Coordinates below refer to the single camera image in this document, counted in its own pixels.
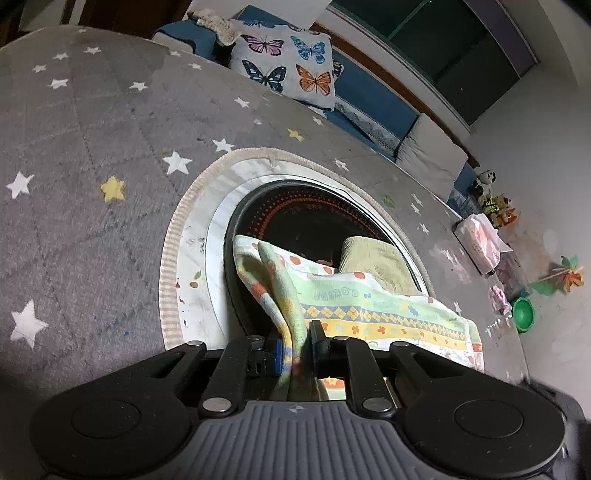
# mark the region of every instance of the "white marble surface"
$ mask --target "white marble surface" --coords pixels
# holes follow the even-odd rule
[[[177,304],[185,341],[199,339],[205,341],[209,349],[216,349],[225,347],[229,340],[242,334],[225,285],[223,244],[226,229],[236,206],[249,192],[263,184],[288,179],[322,185],[370,216],[399,247],[420,290],[427,292],[399,237],[356,193],[336,180],[298,164],[262,158],[245,160],[217,176],[202,190],[183,229],[177,260]]]

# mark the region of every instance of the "blue sofa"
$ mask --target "blue sofa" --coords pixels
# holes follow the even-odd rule
[[[275,25],[291,25],[289,22],[271,15],[264,10],[249,5],[237,16],[237,20],[260,20]],[[183,20],[164,25],[157,33],[165,34],[181,41],[192,49],[193,53],[220,64],[227,64],[227,57],[231,47],[219,47],[215,34],[197,25],[193,20]],[[376,79],[363,67],[351,61],[339,50],[333,47],[333,60],[339,61],[345,67],[335,82],[337,108],[325,112],[328,120],[341,127],[360,141],[369,145],[383,156],[395,162],[395,151],[389,151],[372,139],[362,128],[339,110],[339,102],[352,106],[370,117],[381,127],[393,134],[394,141],[400,142],[413,127],[419,112],[399,97],[390,87]],[[473,200],[467,193],[467,188],[475,180],[474,170],[466,163],[454,184],[454,189],[460,195],[451,195],[447,204],[462,217],[473,213]]]

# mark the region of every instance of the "butterfly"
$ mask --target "butterfly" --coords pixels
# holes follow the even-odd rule
[[[296,27],[295,25],[288,25],[288,27],[290,27],[293,31],[296,31],[296,32],[303,32],[304,31],[303,28]],[[312,35],[320,35],[322,32],[313,32],[312,30],[308,30],[308,33],[311,33]]]
[[[253,62],[242,60],[242,64],[251,80],[262,83],[263,85],[268,85],[276,92],[281,93],[283,91],[283,85],[281,82],[285,80],[285,73],[287,71],[285,67],[277,67],[265,76]]]
[[[249,27],[265,27],[265,28],[275,28],[275,24],[271,22],[266,22],[264,20],[240,20],[243,24],[248,25]]]
[[[313,77],[312,74],[301,65],[296,64],[295,68],[297,69],[298,75],[301,77],[300,87],[302,87],[304,91],[311,92],[312,88],[316,88],[316,92],[320,89],[320,92],[324,96],[330,94],[330,72],[324,72],[317,77]]]
[[[333,77],[335,80],[340,77],[340,74],[343,73],[343,64],[339,61],[333,61]]]
[[[294,45],[298,48],[298,54],[304,60],[308,60],[310,55],[312,55],[316,59],[316,63],[324,63],[324,42],[318,42],[313,47],[309,47],[304,42],[302,42],[298,37],[294,37],[291,35],[291,39],[294,42]]]
[[[285,43],[284,40],[271,40],[267,41],[267,37],[265,40],[261,38],[253,37],[252,35],[240,35],[246,42],[248,43],[248,48],[252,51],[257,53],[262,53],[263,50],[267,53],[270,53],[274,57],[281,55],[281,47]]]

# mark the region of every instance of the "window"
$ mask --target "window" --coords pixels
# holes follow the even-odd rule
[[[332,5],[400,53],[471,124],[511,88],[519,75],[467,3],[336,0]]]

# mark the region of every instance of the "yellow star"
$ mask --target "yellow star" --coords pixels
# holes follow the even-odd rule
[[[102,183],[100,189],[105,194],[105,201],[110,202],[113,199],[125,200],[123,197],[123,187],[125,182],[117,180],[115,176],[109,177],[107,183]]]
[[[288,128],[287,131],[290,133],[290,137],[297,138],[300,142],[304,141],[304,137],[302,137],[297,130],[290,130]]]

